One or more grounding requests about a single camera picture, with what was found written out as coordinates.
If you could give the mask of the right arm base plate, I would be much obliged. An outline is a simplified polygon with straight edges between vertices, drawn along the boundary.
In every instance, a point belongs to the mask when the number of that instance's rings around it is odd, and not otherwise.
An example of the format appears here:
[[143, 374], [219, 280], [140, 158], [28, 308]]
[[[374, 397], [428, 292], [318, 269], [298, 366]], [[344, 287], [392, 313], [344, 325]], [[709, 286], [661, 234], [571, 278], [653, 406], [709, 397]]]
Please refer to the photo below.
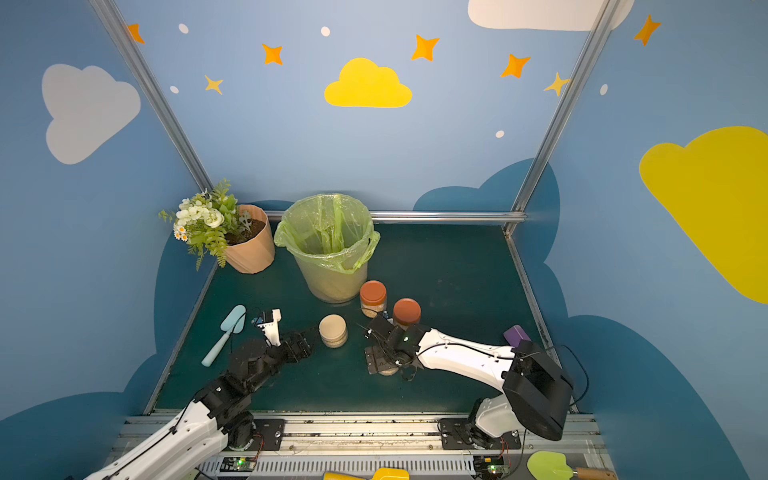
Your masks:
[[477, 428], [468, 418], [442, 418], [437, 422], [444, 450], [519, 450], [521, 437], [507, 432], [501, 437], [491, 437]]

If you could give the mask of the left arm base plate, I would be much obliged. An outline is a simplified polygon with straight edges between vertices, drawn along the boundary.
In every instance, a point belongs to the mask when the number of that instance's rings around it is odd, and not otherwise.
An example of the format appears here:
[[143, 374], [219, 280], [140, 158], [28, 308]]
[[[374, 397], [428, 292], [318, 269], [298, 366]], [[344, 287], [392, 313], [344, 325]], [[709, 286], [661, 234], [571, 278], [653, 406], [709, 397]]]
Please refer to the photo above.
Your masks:
[[237, 420], [228, 433], [227, 448], [230, 451], [277, 451], [280, 449], [285, 429], [284, 419]]

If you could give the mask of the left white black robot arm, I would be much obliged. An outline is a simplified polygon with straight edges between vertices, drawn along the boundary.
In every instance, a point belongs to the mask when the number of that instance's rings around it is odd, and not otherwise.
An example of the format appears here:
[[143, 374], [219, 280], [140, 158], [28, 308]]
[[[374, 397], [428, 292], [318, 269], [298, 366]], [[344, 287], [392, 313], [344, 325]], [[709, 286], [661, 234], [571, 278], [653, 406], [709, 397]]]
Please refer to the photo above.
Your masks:
[[311, 356], [313, 338], [285, 334], [278, 345], [251, 339], [229, 357], [221, 375], [200, 389], [186, 407], [135, 448], [89, 475], [91, 479], [181, 479], [227, 448], [243, 449], [255, 438], [253, 394], [285, 364]]

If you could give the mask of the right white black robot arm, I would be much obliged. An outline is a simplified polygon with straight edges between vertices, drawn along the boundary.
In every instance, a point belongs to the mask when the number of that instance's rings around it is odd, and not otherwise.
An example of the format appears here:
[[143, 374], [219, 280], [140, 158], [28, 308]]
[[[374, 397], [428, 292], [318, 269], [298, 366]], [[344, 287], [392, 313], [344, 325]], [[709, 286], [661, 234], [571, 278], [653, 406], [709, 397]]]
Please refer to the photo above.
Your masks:
[[466, 442], [486, 446], [520, 430], [550, 441], [562, 438], [573, 381], [536, 343], [485, 345], [421, 324], [403, 328], [381, 315], [370, 320], [365, 336], [398, 369], [447, 371], [499, 391], [475, 403], [460, 428]]

